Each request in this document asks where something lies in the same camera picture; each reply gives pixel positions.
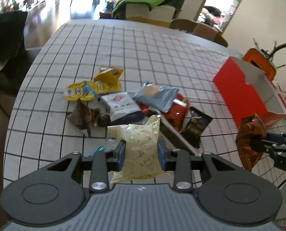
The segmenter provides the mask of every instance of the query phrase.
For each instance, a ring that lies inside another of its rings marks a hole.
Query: red logo
[[[117,95],[114,98],[112,98],[112,101],[120,101],[122,98],[124,98],[124,96]]]

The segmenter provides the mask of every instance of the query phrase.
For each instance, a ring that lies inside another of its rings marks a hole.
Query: open cardboard box
[[[257,114],[267,128],[286,116],[286,102],[264,71],[235,57],[227,59],[213,79],[236,126],[243,117]]]

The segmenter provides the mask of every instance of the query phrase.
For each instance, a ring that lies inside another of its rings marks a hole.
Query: silver bolt
[[[97,181],[91,185],[91,188],[94,190],[102,190],[102,189],[105,189],[106,186],[107,185],[104,182]]]
[[[189,189],[191,187],[191,184],[186,181],[180,181],[176,183],[176,187],[178,189]]]

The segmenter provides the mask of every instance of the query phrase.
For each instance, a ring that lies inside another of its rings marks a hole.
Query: wooden floor
[[[93,0],[47,0],[29,12],[25,24],[24,38],[25,47],[42,47],[51,35],[65,22],[71,19],[98,19],[99,11],[103,7],[104,0],[100,5],[94,6]],[[15,98],[0,95],[0,102],[11,112]],[[3,189],[2,164],[5,138],[8,127],[8,118],[0,112],[0,193]],[[0,207],[0,227],[6,223],[6,217]]]

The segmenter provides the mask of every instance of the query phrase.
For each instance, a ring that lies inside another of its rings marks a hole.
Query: table
[[[75,106],[64,99],[65,85],[93,78],[102,64],[125,67],[120,82],[126,91],[137,90],[145,80],[178,87],[191,105],[213,117],[202,135],[199,152],[211,151],[241,166],[234,142],[236,125],[212,82],[229,56],[241,54],[169,28],[117,20],[65,23],[36,57],[16,98],[5,143],[4,186],[73,151],[86,156],[99,146],[112,148],[116,144],[107,138],[105,128],[94,128],[92,138],[87,138],[65,117]],[[88,106],[106,111],[96,99]],[[269,131],[286,132],[286,121]],[[253,173],[276,185],[286,178],[286,172],[274,168],[268,155]],[[85,186],[88,180],[85,173]],[[172,182],[165,174],[133,180]],[[201,185],[198,171],[193,172],[193,183]]]

